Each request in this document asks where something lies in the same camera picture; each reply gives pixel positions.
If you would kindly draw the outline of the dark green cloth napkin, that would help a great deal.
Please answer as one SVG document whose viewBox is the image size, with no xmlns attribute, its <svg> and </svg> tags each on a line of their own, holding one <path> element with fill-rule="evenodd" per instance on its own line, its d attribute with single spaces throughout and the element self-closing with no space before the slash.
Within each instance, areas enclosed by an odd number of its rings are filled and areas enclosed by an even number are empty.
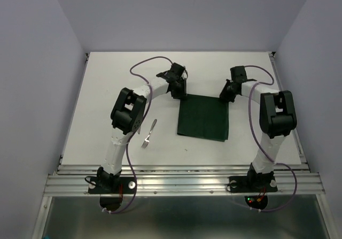
<svg viewBox="0 0 342 239">
<path fill-rule="evenodd" d="M 229 136 L 229 105 L 217 97 L 191 95 L 180 101 L 177 134 L 224 142 Z"/>
</svg>

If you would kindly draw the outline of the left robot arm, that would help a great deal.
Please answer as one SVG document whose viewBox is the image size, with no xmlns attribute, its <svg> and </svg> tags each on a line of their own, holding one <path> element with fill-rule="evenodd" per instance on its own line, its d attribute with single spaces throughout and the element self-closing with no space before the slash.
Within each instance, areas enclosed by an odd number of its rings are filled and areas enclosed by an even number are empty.
<svg viewBox="0 0 342 239">
<path fill-rule="evenodd" d="M 187 75 L 184 66 L 172 63 L 169 70 L 157 74 L 152 81 L 146 81 L 135 89 L 123 88 L 120 91 L 110 115 L 111 141 L 96 175 L 96 184 L 107 193 L 118 189 L 126 146 L 141 127 L 152 100 L 168 92 L 174 99 L 186 97 Z"/>
</svg>

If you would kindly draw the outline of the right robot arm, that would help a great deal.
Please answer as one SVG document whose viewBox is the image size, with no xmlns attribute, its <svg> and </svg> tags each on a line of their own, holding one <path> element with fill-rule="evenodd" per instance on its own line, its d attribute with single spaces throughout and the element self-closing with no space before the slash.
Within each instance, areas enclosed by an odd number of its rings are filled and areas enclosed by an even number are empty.
<svg viewBox="0 0 342 239">
<path fill-rule="evenodd" d="M 297 126 L 297 115 L 292 92 L 271 89 L 273 82 L 260 82 L 247 77 L 245 66 L 230 69 L 231 78 L 226 81 L 219 98 L 232 103 L 237 95 L 248 99 L 248 114 L 252 103 L 259 105 L 260 140 L 255 140 L 258 151 L 245 176 L 231 176 L 227 190 L 231 193 L 276 192 L 274 177 L 276 157 L 285 138 Z"/>
</svg>

